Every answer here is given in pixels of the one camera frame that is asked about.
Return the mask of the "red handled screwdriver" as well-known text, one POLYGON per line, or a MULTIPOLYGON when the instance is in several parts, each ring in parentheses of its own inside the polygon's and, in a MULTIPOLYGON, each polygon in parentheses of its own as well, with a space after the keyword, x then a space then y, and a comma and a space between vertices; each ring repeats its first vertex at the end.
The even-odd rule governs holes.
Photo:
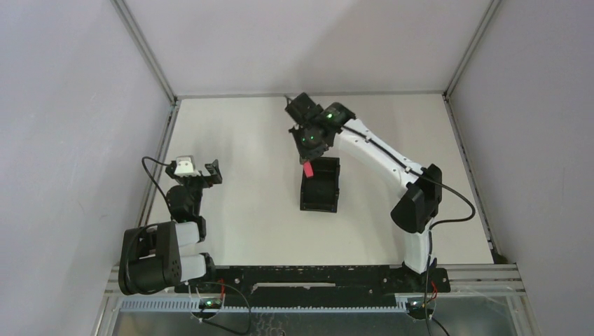
POLYGON ((303 173, 307 179, 311 179, 315 175, 311 162, 306 161, 303 163, 303 173))

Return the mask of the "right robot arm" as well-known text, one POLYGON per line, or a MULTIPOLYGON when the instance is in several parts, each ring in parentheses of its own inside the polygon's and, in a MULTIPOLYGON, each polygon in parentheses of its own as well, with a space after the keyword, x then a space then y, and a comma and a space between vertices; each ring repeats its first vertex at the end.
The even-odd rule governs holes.
POLYGON ((394 224, 404 232, 403 263, 406 285, 423 291, 432 283, 429 267, 429 225, 442 200, 442 172, 409 160, 377 137, 346 106, 335 102, 327 108, 306 94, 288 98, 285 111, 295 122, 289 129, 306 178, 314 176, 313 162, 333 147, 350 154, 387 182, 396 203, 390 211, 394 224))

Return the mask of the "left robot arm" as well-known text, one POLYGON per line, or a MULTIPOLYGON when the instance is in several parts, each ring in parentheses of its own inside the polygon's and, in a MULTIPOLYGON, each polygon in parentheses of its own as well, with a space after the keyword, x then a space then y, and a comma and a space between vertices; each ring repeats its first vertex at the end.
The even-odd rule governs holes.
POLYGON ((118 271, 118 285, 124 295, 152 295, 185 283, 209 292, 219 282, 219 273, 207 252, 187 251, 207 236, 200 209, 204 190, 223 181, 219 161, 199 170, 193 156, 186 155, 164 168, 176 182, 168 191, 157 188, 170 218, 125 231, 118 271))

